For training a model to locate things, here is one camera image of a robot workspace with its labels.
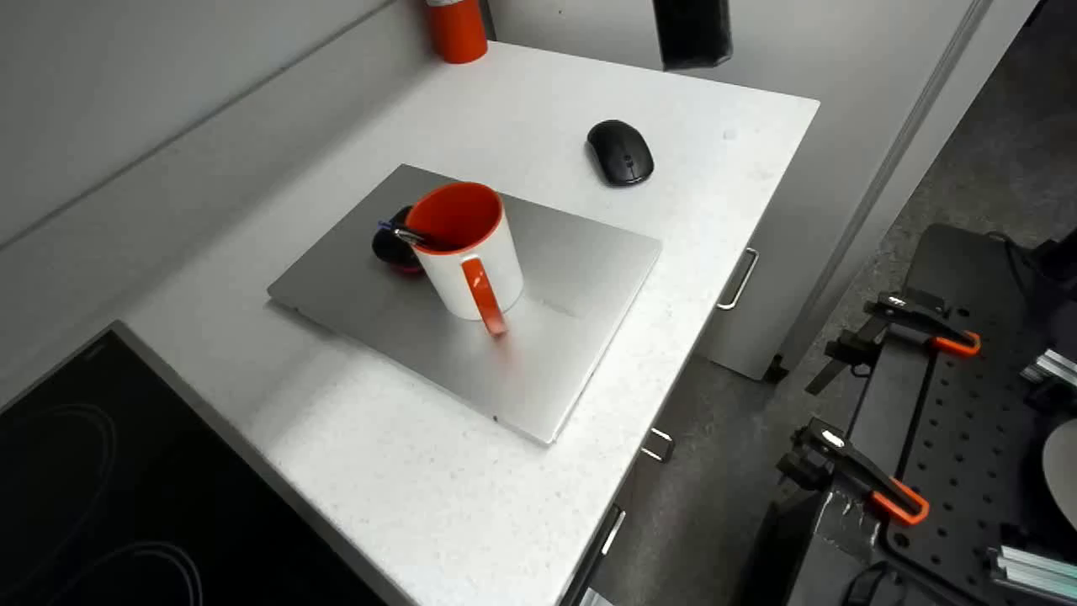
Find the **white and orange mug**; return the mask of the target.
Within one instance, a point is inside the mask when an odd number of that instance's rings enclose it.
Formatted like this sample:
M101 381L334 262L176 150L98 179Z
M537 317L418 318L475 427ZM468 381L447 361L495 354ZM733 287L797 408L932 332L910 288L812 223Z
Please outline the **white and orange mug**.
M505 336L522 262L500 191L481 182L439 185L412 204L403 229L447 311Z

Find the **lower orange-handled clamp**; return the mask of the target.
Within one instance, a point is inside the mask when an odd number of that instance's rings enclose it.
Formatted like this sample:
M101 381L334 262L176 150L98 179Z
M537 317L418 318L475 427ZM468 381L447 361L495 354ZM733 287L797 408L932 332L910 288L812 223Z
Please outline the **lower orange-handled clamp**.
M927 493L882 472L834 424L812 417L793 435L793 452L778 472L807 490L850 483L882 521L915 527L931 519Z

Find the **orange cylindrical container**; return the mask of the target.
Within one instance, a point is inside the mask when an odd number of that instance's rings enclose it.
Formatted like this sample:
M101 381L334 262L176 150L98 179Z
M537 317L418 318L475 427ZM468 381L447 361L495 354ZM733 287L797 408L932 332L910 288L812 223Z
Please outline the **orange cylindrical container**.
M440 60L472 62L490 49L477 0L425 0L430 41Z

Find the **silver closed laptop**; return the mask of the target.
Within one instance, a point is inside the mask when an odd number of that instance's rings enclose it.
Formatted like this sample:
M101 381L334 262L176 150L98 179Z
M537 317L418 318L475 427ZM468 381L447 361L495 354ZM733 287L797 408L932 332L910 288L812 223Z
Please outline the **silver closed laptop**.
M436 185L447 175L394 167L269 287L269 299L552 445L651 280L661 242L505 195L524 288L495 339L481 322L452 317L425 276L401 276L374 255L380 223Z

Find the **black cylindrical object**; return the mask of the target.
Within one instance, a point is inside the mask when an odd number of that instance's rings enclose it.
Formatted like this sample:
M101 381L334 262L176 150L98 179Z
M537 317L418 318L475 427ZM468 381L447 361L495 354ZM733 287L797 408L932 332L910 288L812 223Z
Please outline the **black cylindrical object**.
M652 0L668 68L715 68L732 53L732 0Z

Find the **orange-handled clamp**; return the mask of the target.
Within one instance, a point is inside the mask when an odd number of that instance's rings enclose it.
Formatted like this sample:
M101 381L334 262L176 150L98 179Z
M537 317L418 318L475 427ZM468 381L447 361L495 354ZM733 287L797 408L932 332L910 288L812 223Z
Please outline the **orange-handled clamp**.
M890 336L932 354L978 356L983 336L951 318L951 306L931 292L879 292L867 301L869 318L843 330L827 345L827 363L812 377L807 393L823 393L843 371L869 377Z
M793 452L778 472L807 490L850 483L882 521L915 527L931 519L927 493L882 472L834 424L812 417L793 435Z

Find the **upper orange-handled clamp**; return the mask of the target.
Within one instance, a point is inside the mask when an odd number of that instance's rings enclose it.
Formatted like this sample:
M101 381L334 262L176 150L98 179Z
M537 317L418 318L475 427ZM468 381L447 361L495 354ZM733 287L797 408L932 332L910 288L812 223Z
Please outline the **upper orange-handled clamp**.
M978 356L983 336L951 318L951 306L931 292L879 292L867 301L869 318L843 330L827 345L827 363L812 377L807 393L823 393L843 371L869 377L890 336L932 354Z

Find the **black perforated robot table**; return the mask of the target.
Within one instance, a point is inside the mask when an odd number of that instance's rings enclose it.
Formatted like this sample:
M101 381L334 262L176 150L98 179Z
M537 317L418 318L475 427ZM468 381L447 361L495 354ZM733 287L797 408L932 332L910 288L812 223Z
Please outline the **black perforated robot table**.
M897 292L931 292L978 330L978 356L890 336L857 417L867 457L931 497L882 521L850 483L769 512L744 606L1077 606L1077 238L1026 249L936 224Z

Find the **black computer mouse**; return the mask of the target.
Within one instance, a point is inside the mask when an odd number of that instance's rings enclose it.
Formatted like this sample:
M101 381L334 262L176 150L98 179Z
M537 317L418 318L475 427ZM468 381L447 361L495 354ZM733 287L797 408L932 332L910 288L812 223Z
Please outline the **black computer mouse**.
M643 185L652 175L652 150L648 137L628 122L598 122L585 134L598 175L615 185Z

